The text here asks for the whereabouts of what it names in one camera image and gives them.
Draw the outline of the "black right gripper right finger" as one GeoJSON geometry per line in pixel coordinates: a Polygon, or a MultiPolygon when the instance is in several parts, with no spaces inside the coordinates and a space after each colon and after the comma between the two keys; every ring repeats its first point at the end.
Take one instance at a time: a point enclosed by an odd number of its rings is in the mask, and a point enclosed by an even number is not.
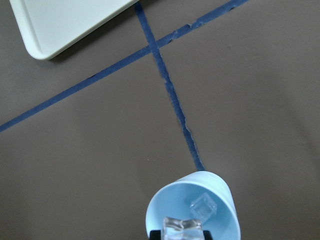
{"type": "Polygon", "coordinates": [[[205,240],[213,240],[212,234],[209,230],[204,230],[203,235],[205,240]]]}

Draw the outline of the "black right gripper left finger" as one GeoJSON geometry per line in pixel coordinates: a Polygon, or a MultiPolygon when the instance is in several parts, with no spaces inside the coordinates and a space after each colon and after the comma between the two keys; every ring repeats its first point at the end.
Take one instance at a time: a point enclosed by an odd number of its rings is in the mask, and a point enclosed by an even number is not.
{"type": "Polygon", "coordinates": [[[149,240],[162,240],[161,230],[151,230],[149,232],[149,240]]]}

